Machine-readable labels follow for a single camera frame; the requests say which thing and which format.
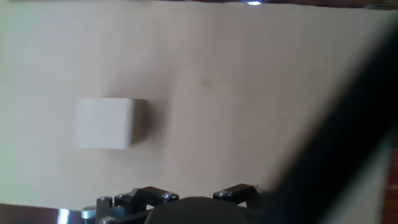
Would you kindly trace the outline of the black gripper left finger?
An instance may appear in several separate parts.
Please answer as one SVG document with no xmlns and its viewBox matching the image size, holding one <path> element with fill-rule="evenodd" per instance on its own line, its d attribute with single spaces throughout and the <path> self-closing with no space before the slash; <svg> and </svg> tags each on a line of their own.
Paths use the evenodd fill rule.
<svg viewBox="0 0 398 224">
<path fill-rule="evenodd" d="M 148 205 L 156 207 L 178 199 L 174 192 L 148 186 L 113 197 L 101 196 L 95 205 L 82 208 L 80 214 L 85 224 L 144 223 L 152 211 Z"/>
</svg>

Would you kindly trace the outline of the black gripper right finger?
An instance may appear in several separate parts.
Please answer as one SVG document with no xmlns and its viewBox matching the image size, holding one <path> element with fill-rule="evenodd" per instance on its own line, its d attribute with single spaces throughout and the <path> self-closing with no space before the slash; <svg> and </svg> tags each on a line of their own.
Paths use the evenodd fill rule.
<svg viewBox="0 0 398 224">
<path fill-rule="evenodd" d="M 245 203 L 247 208 L 259 209 L 272 196 L 272 192 L 260 188 L 258 185 L 238 184 L 227 189 L 219 190 L 213 198 L 239 205 Z"/>
</svg>

